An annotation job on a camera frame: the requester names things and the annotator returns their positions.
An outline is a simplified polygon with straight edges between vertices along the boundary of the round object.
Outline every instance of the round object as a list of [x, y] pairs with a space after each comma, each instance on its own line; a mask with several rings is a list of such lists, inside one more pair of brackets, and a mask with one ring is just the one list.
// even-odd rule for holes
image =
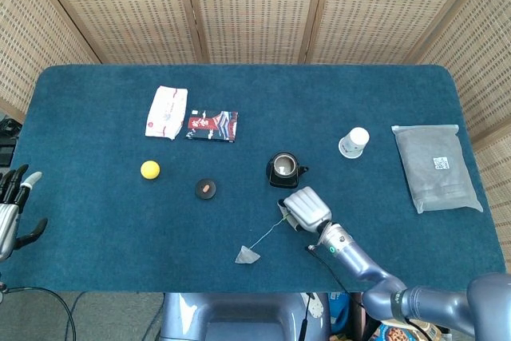
[[195, 186], [195, 194], [202, 200], [209, 200], [216, 193], [215, 181], [211, 179], [202, 179]]
[[273, 169], [280, 177], [293, 176], [296, 171], [296, 160], [292, 155], [282, 153], [273, 160]]
[[155, 161], [146, 161], [141, 166], [141, 174], [148, 180], [156, 179], [160, 174], [160, 166]]
[[364, 128], [355, 127], [339, 141], [339, 151], [348, 159], [356, 159], [362, 155], [367, 142], [369, 133]]

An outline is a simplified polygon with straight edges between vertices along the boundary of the barcode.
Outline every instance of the barcode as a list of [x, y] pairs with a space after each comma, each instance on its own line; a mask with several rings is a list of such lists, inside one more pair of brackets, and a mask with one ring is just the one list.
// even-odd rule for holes
[[435, 169], [449, 169], [449, 162], [447, 161], [447, 157], [434, 157], [433, 162]]

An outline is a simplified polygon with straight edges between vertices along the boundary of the white package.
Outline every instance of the white package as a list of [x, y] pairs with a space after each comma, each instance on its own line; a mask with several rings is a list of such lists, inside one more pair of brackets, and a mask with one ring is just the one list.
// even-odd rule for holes
[[147, 116], [145, 136], [174, 140], [183, 126], [187, 97], [187, 89], [158, 87]]

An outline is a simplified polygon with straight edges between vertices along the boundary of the tea bag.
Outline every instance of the tea bag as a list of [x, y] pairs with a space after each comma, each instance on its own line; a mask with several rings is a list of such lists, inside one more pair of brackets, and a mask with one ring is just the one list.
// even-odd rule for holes
[[276, 224], [273, 224], [273, 226], [270, 228], [270, 230], [264, 235], [262, 235], [250, 248], [245, 247], [244, 245], [241, 246], [240, 253], [238, 253], [238, 256], [236, 257], [236, 260], [234, 260], [237, 264], [253, 264], [258, 259], [261, 258], [261, 256], [258, 253], [255, 253], [252, 251], [252, 248], [254, 248], [264, 237], [268, 236], [270, 232], [273, 230], [274, 227], [282, 223], [284, 220], [286, 220], [286, 217], [283, 217], [280, 219], [280, 221]]

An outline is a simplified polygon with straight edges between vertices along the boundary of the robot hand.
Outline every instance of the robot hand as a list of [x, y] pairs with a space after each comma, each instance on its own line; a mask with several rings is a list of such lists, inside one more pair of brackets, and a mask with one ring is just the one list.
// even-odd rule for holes
[[311, 187], [300, 189], [283, 203], [300, 227], [309, 232], [321, 233], [332, 219], [332, 212]]
[[42, 177], [41, 172], [32, 173], [21, 183], [28, 168], [28, 165], [22, 165], [18, 170], [6, 173], [0, 180], [0, 262], [8, 259], [13, 250], [37, 240], [48, 223], [46, 218], [42, 219], [30, 234], [17, 238], [25, 203], [32, 187]]

